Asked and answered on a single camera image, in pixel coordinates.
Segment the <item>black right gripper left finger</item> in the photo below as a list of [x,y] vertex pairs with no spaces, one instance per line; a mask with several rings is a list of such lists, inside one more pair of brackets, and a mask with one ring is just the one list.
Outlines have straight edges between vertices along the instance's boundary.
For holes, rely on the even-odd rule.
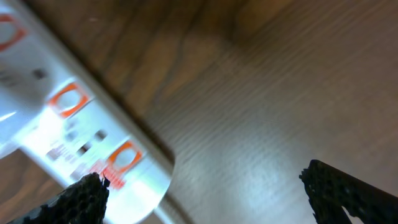
[[96,172],[7,224],[103,224],[110,181]]

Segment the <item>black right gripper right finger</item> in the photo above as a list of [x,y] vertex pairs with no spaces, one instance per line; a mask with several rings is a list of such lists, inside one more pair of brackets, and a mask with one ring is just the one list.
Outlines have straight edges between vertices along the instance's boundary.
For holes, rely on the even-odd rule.
[[322,161],[313,159],[299,175],[317,223],[397,223],[397,197]]

